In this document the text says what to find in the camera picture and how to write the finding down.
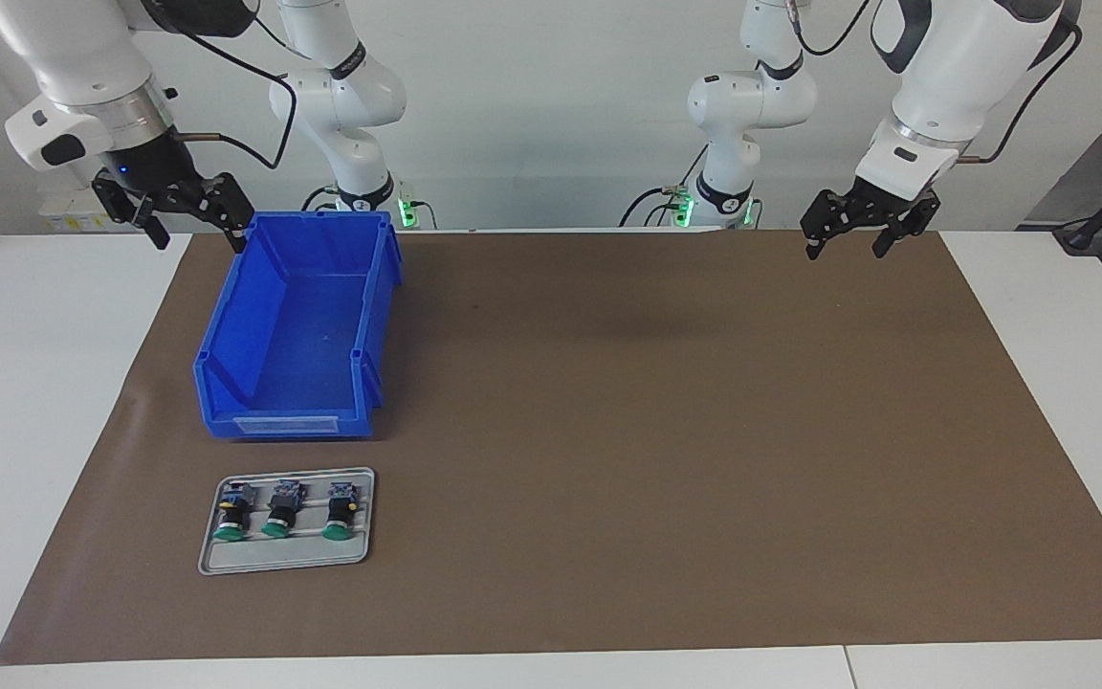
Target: gray tray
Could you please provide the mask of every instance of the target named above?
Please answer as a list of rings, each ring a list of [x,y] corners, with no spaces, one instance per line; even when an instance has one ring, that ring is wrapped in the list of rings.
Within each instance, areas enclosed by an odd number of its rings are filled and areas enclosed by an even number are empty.
[[[301,481],[309,492],[296,525],[288,538],[271,538],[261,531],[271,500],[280,481]],[[355,515],[354,536],[349,540],[325,540],[321,529],[329,510],[327,494],[332,483],[350,481],[359,489],[359,510]],[[212,535],[219,525],[219,496],[230,483],[248,483],[258,491],[250,514],[249,531],[236,543],[215,540]],[[244,574],[250,571],[272,571],[325,566],[349,566],[368,555],[368,538],[372,535],[372,495],[377,476],[370,467],[346,467],[334,471],[294,472],[294,474],[231,475],[219,482],[212,497],[210,518],[202,541],[198,571],[205,575]]]

